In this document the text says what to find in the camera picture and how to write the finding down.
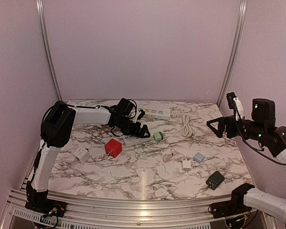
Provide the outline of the left aluminium frame post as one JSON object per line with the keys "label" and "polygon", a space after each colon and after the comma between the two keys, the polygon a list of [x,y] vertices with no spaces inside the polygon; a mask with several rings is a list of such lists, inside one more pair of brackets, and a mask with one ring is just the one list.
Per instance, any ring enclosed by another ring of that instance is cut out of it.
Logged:
{"label": "left aluminium frame post", "polygon": [[38,14],[38,19],[39,19],[42,43],[43,43],[43,47],[45,51],[47,65],[48,65],[49,72],[50,72],[52,86],[54,88],[54,92],[55,92],[55,96],[57,100],[62,100],[62,95],[61,95],[61,91],[59,88],[59,83],[57,80],[53,59],[51,56],[51,48],[50,48],[50,43],[49,43],[49,38],[48,38],[48,33],[47,33],[47,28],[46,28],[44,1],[36,0],[36,8],[37,8],[37,14]]}

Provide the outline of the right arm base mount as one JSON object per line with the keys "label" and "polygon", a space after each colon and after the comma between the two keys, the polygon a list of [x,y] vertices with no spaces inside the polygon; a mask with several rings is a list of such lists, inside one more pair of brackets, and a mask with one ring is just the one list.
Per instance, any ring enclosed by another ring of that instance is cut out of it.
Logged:
{"label": "right arm base mount", "polygon": [[225,218],[229,229],[242,228],[251,215],[251,210],[251,207],[238,206],[232,201],[217,202],[208,207],[208,212],[213,215],[214,219]]}

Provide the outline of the white charger plug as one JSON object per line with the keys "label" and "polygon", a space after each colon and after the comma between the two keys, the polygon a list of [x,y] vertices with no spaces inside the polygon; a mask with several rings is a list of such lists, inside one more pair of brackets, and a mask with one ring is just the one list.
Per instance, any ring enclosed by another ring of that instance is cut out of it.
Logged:
{"label": "white charger plug", "polygon": [[185,172],[189,172],[192,168],[191,161],[184,159],[182,161],[182,170]]}

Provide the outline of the aluminium frame post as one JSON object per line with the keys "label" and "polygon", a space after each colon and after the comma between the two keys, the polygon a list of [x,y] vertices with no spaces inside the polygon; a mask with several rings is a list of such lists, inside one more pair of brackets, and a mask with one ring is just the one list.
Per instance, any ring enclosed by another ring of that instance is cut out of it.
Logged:
{"label": "aluminium frame post", "polygon": [[244,25],[245,25],[245,15],[246,15],[246,9],[247,9],[247,0],[241,0],[238,10],[238,16],[237,16],[237,22],[236,22],[236,29],[235,29],[235,35],[232,43],[232,49],[230,53],[230,57],[228,60],[227,68],[225,71],[223,83],[220,89],[219,96],[217,98],[217,106],[220,108],[225,97],[225,93],[228,89],[228,85],[231,81],[233,69],[236,61],[236,57],[238,54],[238,50],[241,44],[241,39],[244,31]]}
{"label": "aluminium frame post", "polygon": [[43,43],[43,47],[45,51],[47,65],[48,65],[49,72],[50,72],[52,86],[54,88],[54,92],[55,92],[55,96],[57,100],[62,100],[62,95],[61,95],[61,91],[59,88],[59,83],[57,80],[53,59],[51,56],[51,48],[50,48],[50,43],[49,43],[49,38],[48,38],[48,33],[47,33],[47,28],[46,28],[44,1],[36,0],[36,8],[37,8],[37,14],[38,14],[38,19],[39,19],[42,43]]}

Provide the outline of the light blue charger plug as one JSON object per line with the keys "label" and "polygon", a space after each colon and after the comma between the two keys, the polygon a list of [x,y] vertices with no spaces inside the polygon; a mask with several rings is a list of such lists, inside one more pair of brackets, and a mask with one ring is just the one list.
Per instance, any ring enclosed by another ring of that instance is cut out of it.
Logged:
{"label": "light blue charger plug", "polygon": [[202,155],[200,152],[197,152],[193,157],[194,161],[197,163],[201,163],[204,160],[205,156]]}

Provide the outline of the white cube socket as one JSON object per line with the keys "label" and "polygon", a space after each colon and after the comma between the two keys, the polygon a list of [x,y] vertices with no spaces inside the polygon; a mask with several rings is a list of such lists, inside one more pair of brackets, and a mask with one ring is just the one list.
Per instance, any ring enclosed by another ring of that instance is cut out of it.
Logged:
{"label": "white cube socket", "polygon": [[90,158],[89,149],[88,148],[77,148],[73,153],[74,158],[81,164],[84,164]]}

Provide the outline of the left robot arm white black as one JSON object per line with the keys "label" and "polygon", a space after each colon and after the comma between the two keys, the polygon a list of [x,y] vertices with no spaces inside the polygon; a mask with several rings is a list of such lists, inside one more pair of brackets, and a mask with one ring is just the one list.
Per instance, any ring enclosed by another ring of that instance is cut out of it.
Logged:
{"label": "left robot arm white black", "polygon": [[72,128],[79,124],[107,125],[119,128],[123,135],[138,138],[151,136],[146,124],[134,122],[130,115],[136,104],[122,98],[117,105],[96,107],[75,106],[57,101],[41,121],[41,142],[26,186],[27,201],[40,212],[47,212],[48,183],[55,159],[69,141]]}

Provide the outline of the long white colourful power strip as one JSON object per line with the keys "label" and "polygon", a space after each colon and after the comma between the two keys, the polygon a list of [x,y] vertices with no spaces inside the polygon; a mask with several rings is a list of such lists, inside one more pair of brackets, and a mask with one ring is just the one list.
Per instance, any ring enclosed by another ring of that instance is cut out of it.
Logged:
{"label": "long white colourful power strip", "polygon": [[169,120],[171,117],[171,110],[169,108],[139,106],[138,110],[143,110],[145,112],[143,116],[148,118]]}

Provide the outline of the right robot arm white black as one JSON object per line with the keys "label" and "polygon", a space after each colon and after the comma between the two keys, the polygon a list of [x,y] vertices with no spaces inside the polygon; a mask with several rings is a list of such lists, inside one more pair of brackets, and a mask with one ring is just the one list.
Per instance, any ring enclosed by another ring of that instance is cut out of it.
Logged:
{"label": "right robot arm white black", "polygon": [[[218,138],[226,133],[227,138],[241,137],[245,144],[248,140],[257,141],[260,148],[250,148],[286,170],[286,127],[276,126],[275,102],[253,99],[252,118],[248,120],[240,99],[234,93],[228,93],[227,100],[233,115],[209,120],[206,125]],[[235,188],[230,200],[210,204],[208,210],[217,219],[242,214],[253,208],[280,220],[286,227],[286,199],[267,194],[249,183]]]}

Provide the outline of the aluminium front rail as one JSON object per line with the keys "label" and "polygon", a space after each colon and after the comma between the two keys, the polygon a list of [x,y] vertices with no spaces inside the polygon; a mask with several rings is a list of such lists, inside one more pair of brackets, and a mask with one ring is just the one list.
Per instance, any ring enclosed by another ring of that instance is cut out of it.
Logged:
{"label": "aluminium front rail", "polygon": [[[65,214],[59,218],[57,229],[194,229],[196,225],[203,228],[204,224],[210,224],[211,229],[228,229],[225,223],[233,218],[214,219],[208,212],[211,203],[228,200],[229,195],[146,201],[91,198],[50,191],[48,198],[66,202]],[[25,190],[10,191],[0,229],[11,229],[17,219],[24,224],[19,228],[31,228],[34,221],[45,226],[55,224],[55,218],[39,222],[42,214],[26,209],[25,203]],[[246,229],[277,229],[277,225],[273,217],[259,210]]]}

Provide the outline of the green plug adapter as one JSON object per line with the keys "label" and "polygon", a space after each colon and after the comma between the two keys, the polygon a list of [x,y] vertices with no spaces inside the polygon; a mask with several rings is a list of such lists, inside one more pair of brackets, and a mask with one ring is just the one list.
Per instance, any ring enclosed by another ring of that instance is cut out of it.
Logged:
{"label": "green plug adapter", "polygon": [[165,135],[164,132],[157,131],[153,133],[153,139],[156,142],[160,142],[160,141],[166,140],[167,136]]}

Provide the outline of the dark green charger plug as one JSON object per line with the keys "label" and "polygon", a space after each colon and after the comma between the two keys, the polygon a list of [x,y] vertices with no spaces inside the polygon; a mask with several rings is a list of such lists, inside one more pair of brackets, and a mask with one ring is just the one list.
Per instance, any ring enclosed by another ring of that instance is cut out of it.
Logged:
{"label": "dark green charger plug", "polygon": [[206,181],[207,186],[211,190],[216,190],[219,185],[225,180],[225,177],[219,172],[215,171]]}

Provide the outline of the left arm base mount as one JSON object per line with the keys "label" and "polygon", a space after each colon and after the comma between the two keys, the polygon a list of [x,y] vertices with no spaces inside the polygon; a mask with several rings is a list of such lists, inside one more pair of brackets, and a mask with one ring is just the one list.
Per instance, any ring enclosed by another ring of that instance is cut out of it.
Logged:
{"label": "left arm base mount", "polygon": [[44,224],[53,229],[60,225],[60,218],[64,217],[67,204],[62,201],[48,199],[45,206],[41,208],[35,207],[32,203],[26,202],[25,208],[32,210],[35,213],[40,213],[41,216],[34,216],[33,222],[37,225]]}

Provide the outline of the right aluminium frame post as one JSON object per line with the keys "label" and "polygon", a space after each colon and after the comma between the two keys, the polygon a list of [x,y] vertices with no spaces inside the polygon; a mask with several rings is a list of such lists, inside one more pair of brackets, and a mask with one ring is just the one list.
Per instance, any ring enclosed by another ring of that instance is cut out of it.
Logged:
{"label": "right aluminium frame post", "polygon": [[230,53],[230,57],[228,60],[227,68],[225,71],[223,83],[220,89],[219,96],[217,98],[217,106],[220,108],[225,97],[225,93],[228,89],[228,85],[231,81],[233,69],[236,61],[236,57],[238,54],[238,50],[241,44],[241,39],[244,31],[244,25],[245,25],[245,15],[246,15],[246,9],[247,9],[247,0],[241,0],[238,10],[238,16],[237,16],[237,22],[236,22],[236,29],[235,29],[235,35],[232,43],[232,49]]}

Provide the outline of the red cube socket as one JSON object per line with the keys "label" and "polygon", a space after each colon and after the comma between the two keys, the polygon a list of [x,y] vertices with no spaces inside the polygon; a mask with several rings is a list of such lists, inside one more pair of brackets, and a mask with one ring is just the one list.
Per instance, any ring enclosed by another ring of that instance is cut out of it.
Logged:
{"label": "red cube socket", "polygon": [[104,146],[106,154],[116,158],[122,152],[122,144],[115,139],[111,139]]}

